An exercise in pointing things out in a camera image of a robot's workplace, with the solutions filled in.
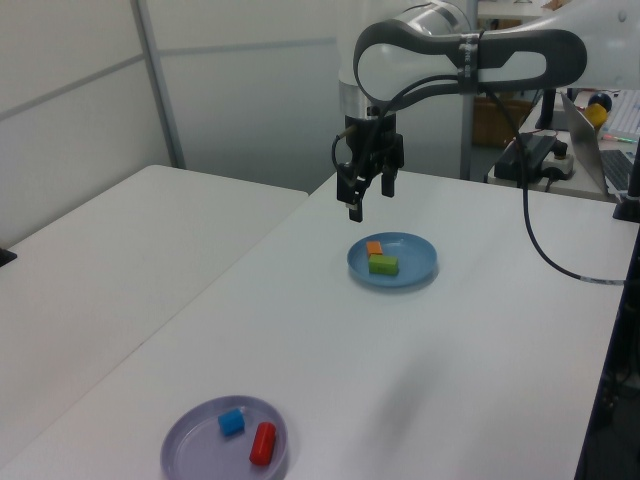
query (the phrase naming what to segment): blue plate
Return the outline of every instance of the blue plate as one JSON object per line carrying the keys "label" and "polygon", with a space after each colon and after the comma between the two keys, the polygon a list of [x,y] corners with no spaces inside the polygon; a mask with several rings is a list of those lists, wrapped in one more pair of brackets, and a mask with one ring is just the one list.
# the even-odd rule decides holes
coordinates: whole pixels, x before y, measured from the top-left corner
{"label": "blue plate", "polygon": [[[218,416],[239,408],[244,431],[223,436]],[[249,461],[261,422],[276,426],[276,443],[268,466]],[[255,397],[234,395],[210,400],[180,418],[162,444],[160,462],[168,480],[272,480],[286,469],[287,427],[271,405]]]}
{"label": "blue plate", "polygon": [[[367,242],[378,241],[385,255],[398,257],[398,274],[369,273]],[[378,287],[407,287],[431,278],[436,263],[436,249],[424,238],[410,233],[377,233],[356,242],[347,254],[351,273],[370,285]]]}

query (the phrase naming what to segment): blue cube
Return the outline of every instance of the blue cube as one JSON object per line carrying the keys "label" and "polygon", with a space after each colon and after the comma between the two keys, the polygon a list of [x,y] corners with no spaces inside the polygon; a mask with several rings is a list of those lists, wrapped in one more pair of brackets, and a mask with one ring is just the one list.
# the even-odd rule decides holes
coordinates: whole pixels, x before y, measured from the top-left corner
{"label": "blue cube", "polygon": [[244,417],[239,408],[231,410],[218,417],[218,424],[225,437],[233,435],[240,430],[244,430]]}

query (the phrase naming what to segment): green block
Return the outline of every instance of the green block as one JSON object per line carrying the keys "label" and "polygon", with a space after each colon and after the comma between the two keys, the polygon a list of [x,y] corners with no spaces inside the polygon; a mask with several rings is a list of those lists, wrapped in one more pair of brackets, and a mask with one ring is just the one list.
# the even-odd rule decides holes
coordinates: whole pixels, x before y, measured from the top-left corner
{"label": "green block", "polygon": [[391,257],[388,255],[371,255],[369,257],[369,273],[397,275],[398,257]]}

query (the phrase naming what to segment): black cable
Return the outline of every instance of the black cable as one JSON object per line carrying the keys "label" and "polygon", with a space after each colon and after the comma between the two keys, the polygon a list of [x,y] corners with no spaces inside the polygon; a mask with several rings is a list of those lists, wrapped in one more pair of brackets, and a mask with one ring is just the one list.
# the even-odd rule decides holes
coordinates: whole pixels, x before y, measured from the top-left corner
{"label": "black cable", "polygon": [[522,206],[523,206],[523,214],[524,214],[524,223],[527,229],[527,233],[529,234],[529,239],[531,240],[531,243],[533,244],[538,254],[551,267],[555,268],[557,271],[559,271],[560,273],[563,273],[568,277],[575,278],[576,280],[580,280],[587,283],[595,283],[599,285],[625,285],[626,283],[628,283],[625,280],[605,280],[601,278],[592,278],[592,277],[585,277],[583,275],[578,275],[577,273],[567,270],[566,268],[563,268],[557,263],[555,263],[553,260],[551,260],[547,256],[544,250],[542,250],[542,247],[540,247],[540,244],[538,243],[538,240],[536,239],[533,233],[533,228],[531,227],[531,219],[529,218],[529,186],[528,186],[528,179],[527,179],[527,164],[528,164],[529,152],[526,150],[524,141],[522,140],[522,136],[518,131],[518,127],[516,126],[515,122],[513,121],[513,118],[507,111],[507,108],[505,107],[504,103],[502,103],[502,101],[495,95],[495,93],[493,93],[493,91],[486,85],[479,84],[478,88],[483,93],[486,93],[486,95],[489,98],[491,98],[493,103],[496,104],[496,106],[504,116],[505,120],[509,124],[509,127],[511,128],[515,136],[516,145],[518,147],[516,151],[518,151],[518,153],[520,154],[520,160],[521,160],[520,172],[521,172],[521,181],[522,181],[521,187],[522,187]]}
{"label": "black cable", "polygon": [[549,181],[547,182],[547,186],[544,187],[545,193],[549,193],[549,189],[551,188],[551,184],[553,182],[555,182],[555,181],[556,181],[556,177],[552,173],[550,173],[549,174]]}
{"label": "black cable", "polygon": [[[432,77],[423,78],[421,80],[418,80],[417,82],[412,83],[408,87],[400,90],[400,92],[395,97],[393,97],[391,100],[389,100],[389,102],[387,102],[384,105],[384,107],[380,111],[380,114],[378,115],[378,118],[376,119],[376,123],[373,125],[373,128],[369,132],[369,136],[367,137],[367,140],[364,144],[364,149],[362,150],[360,160],[358,161],[358,167],[356,169],[356,172],[353,175],[353,178],[347,177],[344,174],[344,172],[340,170],[338,166],[338,161],[336,159],[336,146],[338,145],[338,142],[342,137],[340,135],[336,135],[336,138],[333,140],[333,144],[331,145],[331,161],[333,162],[333,166],[335,167],[336,172],[338,173],[338,176],[340,176],[340,178],[349,187],[355,186],[356,182],[358,181],[358,177],[360,176],[360,173],[362,173],[362,168],[367,158],[369,157],[369,155],[371,155],[371,148],[373,147],[373,142],[375,141],[376,135],[378,134],[378,131],[380,130],[380,127],[382,126],[382,122],[384,121],[384,117],[387,115],[387,113],[389,113],[389,111],[392,108],[397,106],[404,99],[404,97],[412,90],[415,90],[416,88],[418,88],[421,85],[424,85],[425,83],[438,82],[438,81],[444,81],[444,80],[450,80],[455,82],[458,80],[458,77],[455,75],[434,75]],[[458,90],[459,88],[457,83],[452,83],[452,84],[429,85],[427,87],[424,87],[420,91],[425,92],[423,95],[423,99],[426,99],[435,95],[441,95],[445,93],[457,93]]]}

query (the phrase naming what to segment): laptop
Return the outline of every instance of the laptop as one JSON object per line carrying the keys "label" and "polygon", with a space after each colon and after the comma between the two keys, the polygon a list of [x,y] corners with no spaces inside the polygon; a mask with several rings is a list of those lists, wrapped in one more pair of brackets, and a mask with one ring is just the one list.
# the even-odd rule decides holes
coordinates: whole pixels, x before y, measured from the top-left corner
{"label": "laptop", "polygon": [[[601,152],[598,148],[598,137],[593,125],[564,93],[561,96],[567,116],[571,144],[578,161],[605,196],[626,192],[633,167],[633,158],[627,156],[622,150],[603,150]],[[609,185],[612,187],[612,192],[609,191]]]}

